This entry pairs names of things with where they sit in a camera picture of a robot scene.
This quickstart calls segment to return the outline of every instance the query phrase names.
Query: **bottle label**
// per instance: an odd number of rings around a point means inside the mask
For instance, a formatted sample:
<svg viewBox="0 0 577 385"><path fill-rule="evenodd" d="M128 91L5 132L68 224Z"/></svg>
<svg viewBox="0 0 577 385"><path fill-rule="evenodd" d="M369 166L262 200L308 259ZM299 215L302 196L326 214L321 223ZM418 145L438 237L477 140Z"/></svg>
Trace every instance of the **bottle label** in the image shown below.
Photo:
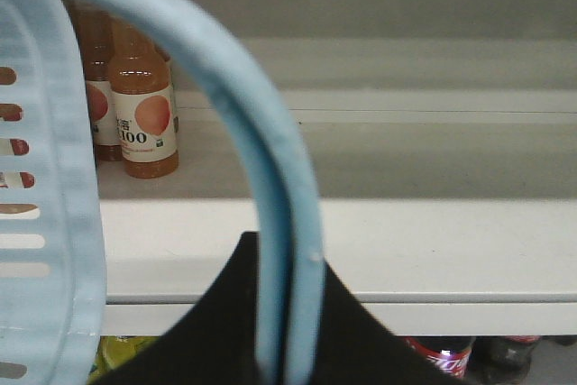
<svg viewBox="0 0 577 385"><path fill-rule="evenodd" d="M541 338L541 335L507 335L505 338L513 342L531 344Z"/></svg>
<svg viewBox="0 0 577 385"><path fill-rule="evenodd" d="M459 353L448 350L436 352L424 347L413 337L405 337L404 340L412 349L423 355L441 371L444 371L455 378L464 377L465 371L467 370L467 362L469 362L469 357L471 356L471 347L468 347Z"/></svg>
<svg viewBox="0 0 577 385"><path fill-rule="evenodd" d="M117 146L116 112L110 82L87 80L88 113L95 144Z"/></svg>
<svg viewBox="0 0 577 385"><path fill-rule="evenodd" d="M18 155L14 153L13 141L10 139L0 139L0 155ZM20 173L0 171L0 188L22 188L23 180Z"/></svg>
<svg viewBox="0 0 577 385"><path fill-rule="evenodd" d="M177 150L170 87L140 95L112 93L123 156L132 162L164 160Z"/></svg>

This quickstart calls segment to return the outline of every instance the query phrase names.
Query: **peach illustration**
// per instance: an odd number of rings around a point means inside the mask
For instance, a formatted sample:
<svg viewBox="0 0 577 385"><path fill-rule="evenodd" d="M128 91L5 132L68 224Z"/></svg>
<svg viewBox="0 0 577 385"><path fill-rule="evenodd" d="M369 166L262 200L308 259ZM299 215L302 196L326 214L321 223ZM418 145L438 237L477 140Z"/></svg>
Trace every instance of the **peach illustration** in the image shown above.
<svg viewBox="0 0 577 385"><path fill-rule="evenodd" d="M149 96L136 107L134 119L145 133L161 135L170 122L169 100L160 95Z"/></svg>
<svg viewBox="0 0 577 385"><path fill-rule="evenodd" d="M97 87L87 83L88 113L92 122L99 121L108 112L108 101Z"/></svg>

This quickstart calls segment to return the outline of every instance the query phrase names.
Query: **black object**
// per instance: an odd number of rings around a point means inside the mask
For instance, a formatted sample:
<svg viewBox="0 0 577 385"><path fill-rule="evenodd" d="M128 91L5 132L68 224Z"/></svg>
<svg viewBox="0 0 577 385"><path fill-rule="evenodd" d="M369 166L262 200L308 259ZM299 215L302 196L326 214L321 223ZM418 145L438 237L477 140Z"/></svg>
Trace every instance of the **black object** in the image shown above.
<svg viewBox="0 0 577 385"><path fill-rule="evenodd" d="M210 289L172 329L95 385L257 385L257 234L245 233ZM309 385L459 385L371 316L326 266Z"/></svg>
<svg viewBox="0 0 577 385"><path fill-rule="evenodd" d="M561 346L573 346L577 343L577 335L549 335L546 338Z"/></svg>
<svg viewBox="0 0 577 385"><path fill-rule="evenodd" d="M470 367L485 385L519 384L531 368L531 354L541 341L539 336L478 337L472 350Z"/></svg>

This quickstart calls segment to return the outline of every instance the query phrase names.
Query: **cola bottle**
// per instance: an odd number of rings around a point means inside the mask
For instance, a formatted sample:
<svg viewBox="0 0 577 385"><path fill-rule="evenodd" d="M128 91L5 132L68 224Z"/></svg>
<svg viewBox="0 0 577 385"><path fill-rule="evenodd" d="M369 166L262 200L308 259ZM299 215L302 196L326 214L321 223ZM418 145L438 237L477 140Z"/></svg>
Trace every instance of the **cola bottle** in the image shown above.
<svg viewBox="0 0 577 385"><path fill-rule="evenodd" d="M475 338L468 336L404 337L404 340L441 371L456 378L463 378Z"/></svg>
<svg viewBox="0 0 577 385"><path fill-rule="evenodd" d="M528 375L531 354L540 341L540 335L479 337L471 368L484 385L517 385Z"/></svg>

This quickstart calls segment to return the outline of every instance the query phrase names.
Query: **soda bottle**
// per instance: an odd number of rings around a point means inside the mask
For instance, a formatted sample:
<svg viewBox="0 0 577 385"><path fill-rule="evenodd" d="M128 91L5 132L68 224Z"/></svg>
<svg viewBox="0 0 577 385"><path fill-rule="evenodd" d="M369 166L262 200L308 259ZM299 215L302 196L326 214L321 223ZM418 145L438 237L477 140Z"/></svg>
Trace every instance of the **soda bottle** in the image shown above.
<svg viewBox="0 0 577 385"><path fill-rule="evenodd" d="M172 122L174 122L174 131L178 132L179 131L179 112L177 109L177 98L174 94L174 85L172 83L172 58L170 57L168 52L163 50L160 46L155 45L154 48L157 51L157 53L159 53L162 56L162 58L164 59L166 66L169 67L170 103L172 104L172 111L173 111Z"/></svg>
<svg viewBox="0 0 577 385"><path fill-rule="evenodd" d="M479 337L473 348L472 368L486 385L519 384L528 375L531 353L539 335Z"/></svg>
<svg viewBox="0 0 577 385"><path fill-rule="evenodd" d="M561 346L573 346L577 343L577 335L549 335L546 338Z"/></svg>
<svg viewBox="0 0 577 385"><path fill-rule="evenodd" d="M114 53L110 17L85 3L78 4L77 17L95 155L99 160L120 161L122 151L108 81L108 63Z"/></svg>
<svg viewBox="0 0 577 385"><path fill-rule="evenodd" d="M114 56L108 64L124 169L135 178L168 175L179 165L169 69L152 41L113 20Z"/></svg>
<svg viewBox="0 0 577 385"><path fill-rule="evenodd" d="M415 351L455 378L463 378L471 356L474 337L404 337Z"/></svg>

